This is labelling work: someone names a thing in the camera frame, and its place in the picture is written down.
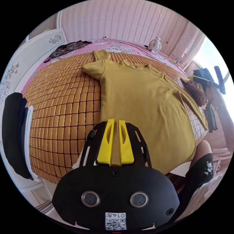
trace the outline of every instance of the pink bedsheet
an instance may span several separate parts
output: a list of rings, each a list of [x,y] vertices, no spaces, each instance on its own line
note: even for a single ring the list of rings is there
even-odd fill
[[[149,50],[145,48],[145,46],[141,44],[126,42],[126,41],[111,40],[111,39],[94,40],[92,41],[92,44],[88,44],[84,48],[72,51],[58,58],[51,59],[47,63],[42,62],[39,65],[39,67],[35,70],[35,72],[31,75],[31,77],[28,79],[21,93],[22,94],[25,93],[28,85],[33,80],[37,72],[41,70],[43,67],[47,66],[48,64],[54,63],[63,58],[67,58],[73,55],[90,53],[90,52],[93,52],[94,50],[103,50],[103,49],[106,50],[107,52],[135,54],[135,55],[140,55],[146,58],[154,59],[174,68],[175,70],[181,72],[182,74],[185,74],[185,72],[182,69],[178,68],[176,65],[169,62],[168,56],[164,55],[163,53],[159,54],[155,52],[150,52]]]

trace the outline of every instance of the bamboo mat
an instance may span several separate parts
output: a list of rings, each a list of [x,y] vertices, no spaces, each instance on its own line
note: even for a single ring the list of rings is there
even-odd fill
[[[117,62],[151,64],[184,88],[180,78],[186,76],[165,64],[132,54],[109,54]],[[94,62],[93,53],[51,63],[37,73],[24,94],[27,106],[34,108],[29,139],[32,170],[55,184],[71,171],[87,134],[99,123],[100,82],[80,70],[90,62]],[[198,144],[207,131],[186,103],[185,107]]]

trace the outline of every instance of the qr code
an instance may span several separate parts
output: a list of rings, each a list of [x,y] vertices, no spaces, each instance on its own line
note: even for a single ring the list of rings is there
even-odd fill
[[[126,213],[105,213],[106,230],[126,230]]]

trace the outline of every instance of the sunlight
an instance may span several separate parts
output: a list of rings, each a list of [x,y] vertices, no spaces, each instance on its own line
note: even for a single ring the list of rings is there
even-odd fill
[[[212,75],[214,81],[218,84],[218,78],[216,76],[214,66],[219,66],[221,70],[221,74],[223,78],[226,76],[228,72],[228,67],[224,62],[221,54],[215,47],[215,45],[206,37],[201,49],[194,57],[194,60],[198,62],[203,68],[207,68]],[[234,100],[234,84],[231,76],[225,83],[226,94],[223,95],[225,104],[227,106],[227,110],[234,122],[234,108],[233,108],[233,100]]]

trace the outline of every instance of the small fan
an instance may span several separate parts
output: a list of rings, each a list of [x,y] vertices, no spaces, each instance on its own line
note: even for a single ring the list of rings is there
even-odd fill
[[[161,44],[160,40],[161,40],[161,38],[159,38],[159,37],[156,37],[155,39],[153,39],[149,43],[149,46],[147,47],[147,49],[149,51],[158,52],[162,48],[162,44]]]

